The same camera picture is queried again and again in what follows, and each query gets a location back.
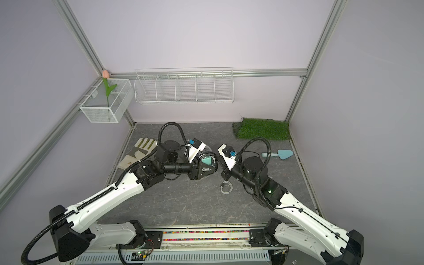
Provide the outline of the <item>teal charger block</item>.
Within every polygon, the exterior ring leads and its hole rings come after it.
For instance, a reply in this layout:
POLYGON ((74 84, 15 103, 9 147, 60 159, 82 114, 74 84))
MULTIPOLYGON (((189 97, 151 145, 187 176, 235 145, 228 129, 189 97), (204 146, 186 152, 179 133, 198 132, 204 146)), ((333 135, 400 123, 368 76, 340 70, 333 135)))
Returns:
POLYGON ((205 163, 208 166, 214 166, 215 165, 215 158, 213 156, 205 156, 202 158, 202 162, 205 163))

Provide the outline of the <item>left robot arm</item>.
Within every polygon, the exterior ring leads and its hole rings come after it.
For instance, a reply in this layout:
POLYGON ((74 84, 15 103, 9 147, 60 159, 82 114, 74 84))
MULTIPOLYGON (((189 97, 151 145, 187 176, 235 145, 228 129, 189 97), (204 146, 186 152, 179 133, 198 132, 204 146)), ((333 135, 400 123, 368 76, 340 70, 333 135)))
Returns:
POLYGON ((54 258, 70 261, 107 237, 95 223, 122 202, 162 182, 168 174, 175 180, 182 174, 199 180, 218 169, 218 159, 209 146, 196 138, 187 139, 176 122, 164 124, 157 139, 143 140, 137 151, 141 153, 139 159, 124 169, 114 183, 77 204, 52 208, 50 224, 25 247, 21 263, 39 265, 54 258), (30 260, 30 251, 47 233, 52 236, 56 252, 30 260))

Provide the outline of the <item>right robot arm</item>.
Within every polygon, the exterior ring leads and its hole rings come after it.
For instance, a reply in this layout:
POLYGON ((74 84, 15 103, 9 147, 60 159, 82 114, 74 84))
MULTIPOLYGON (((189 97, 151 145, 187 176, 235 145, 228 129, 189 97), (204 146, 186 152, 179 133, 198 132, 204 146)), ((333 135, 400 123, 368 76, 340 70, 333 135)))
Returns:
POLYGON ((268 175, 272 148, 265 138, 253 138, 240 151, 223 144, 218 149, 225 162, 224 180, 235 178, 263 207, 292 221, 300 231, 278 219, 264 229, 270 242, 293 246, 325 265, 358 265, 364 256, 364 237, 327 221, 301 203, 284 186, 268 175))

